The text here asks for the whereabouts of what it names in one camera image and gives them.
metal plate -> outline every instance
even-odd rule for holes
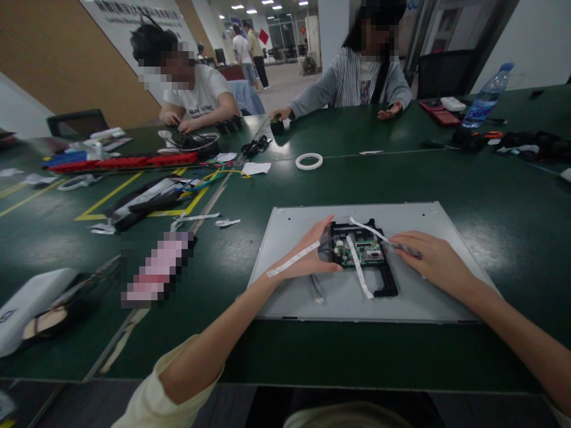
[[[438,202],[274,208],[254,266],[251,284],[276,260],[286,255],[318,220],[335,214],[335,221],[348,223],[375,219],[386,236],[408,230],[425,232],[447,240],[472,273],[497,288],[478,265],[452,221]],[[341,273],[322,273],[316,277],[325,302],[315,301],[310,278],[285,281],[266,302],[258,318],[321,321],[457,323],[479,322],[462,303],[422,279],[392,250],[388,262],[399,295],[368,300],[361,290],[357,273],[346,268]],[[363,268],[371,292],[382,288],[382,278],[375,267]]]

striped cardigan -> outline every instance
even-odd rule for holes
[[[375,90],[375,82],[381,63],[377,62],[372,69],[369,99]],[[361,104],[361,54],[351,49],[342,48],[333,62],[325,70],[323,76],[309,86],[291,102],[291,110],[296,118],[305,116],[325,105],[333,107],[348,107]],[[401,100],[403,109],[407,107],[412,98],[410,87],[404,79],[398,59],[391,62],[388,68],[387,81],[381,92],[380,103],[389,105]]]

green circuit board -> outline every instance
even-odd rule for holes
[[[359,257],[361,266],[377,266],[384,262],[385,258],[378,241],[358,241],[354,242],[355,251]],[[333,252],[340,257],[342,267],[354,267],[353,256],[347,240],[334,242]]]

plastic bottle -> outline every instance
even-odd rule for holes
[[[498,104],[500,95],[506,90],[512,68],[512,62],[502,65],[499,72],[484,85],[474,100],[470,111],[464,117],[462,121],[463,127],[478,128],[484,123],[486,117],[490,115],[495,105]]]

phone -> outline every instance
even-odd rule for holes
[[[439,100],[426,100],[421,101],[421,106],[428,112],[445,110],[444,106],[440,104]]]
[[[443,127],[458,126],[462,123],[456,116],[450,113],[446,109],[431,111],[430,116],[438,123],[438,125]]]

